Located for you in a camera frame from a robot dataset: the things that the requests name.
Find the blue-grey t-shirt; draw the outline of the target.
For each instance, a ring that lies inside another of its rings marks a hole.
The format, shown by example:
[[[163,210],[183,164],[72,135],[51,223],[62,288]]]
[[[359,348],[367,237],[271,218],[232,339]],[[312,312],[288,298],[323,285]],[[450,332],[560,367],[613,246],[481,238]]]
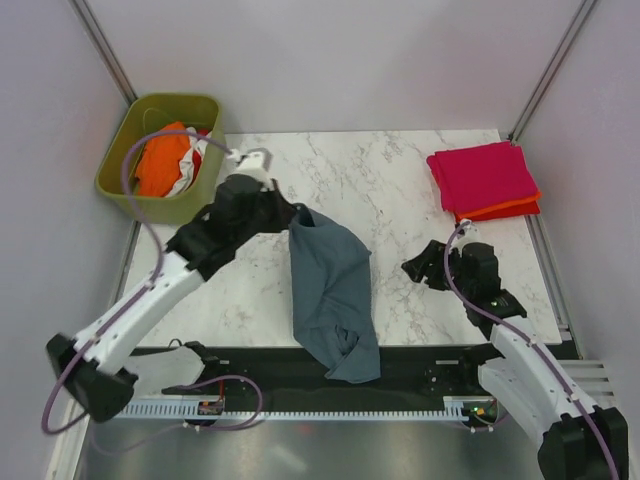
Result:
[[[296,209],[288,242],[294,339],[326,368],[327,379],[374,381],[381,362],[371,252],[348,228],[304,204]]]

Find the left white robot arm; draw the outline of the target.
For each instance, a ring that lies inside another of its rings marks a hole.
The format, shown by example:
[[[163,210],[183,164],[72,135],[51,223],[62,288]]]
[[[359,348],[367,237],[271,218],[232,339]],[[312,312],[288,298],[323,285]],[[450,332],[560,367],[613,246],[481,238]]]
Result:
[[[258,234],[286,230],[295,214],[276,180],[228,176],[213,202],[161,245],[158,263],[146,279],[75,336],[56,334],[47,342],[56,376],[53,391],[66,390],[83,414],[98,423],[121,413],[138,380],[125,362],[145,335],[234,261],[240,247]]]

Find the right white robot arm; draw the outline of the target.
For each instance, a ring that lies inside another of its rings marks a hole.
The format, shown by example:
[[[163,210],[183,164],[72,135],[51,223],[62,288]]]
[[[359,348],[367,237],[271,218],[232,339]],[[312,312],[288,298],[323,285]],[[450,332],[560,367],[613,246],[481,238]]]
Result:
[[[600,406],[538,339],[525,308],[502,286],[492,246],[433,240],[401,268],[412,282],[461,300],[487,341],[463,354],[459,384],[506,409],[535,444],[544,478],[628,478],[626,419]]]

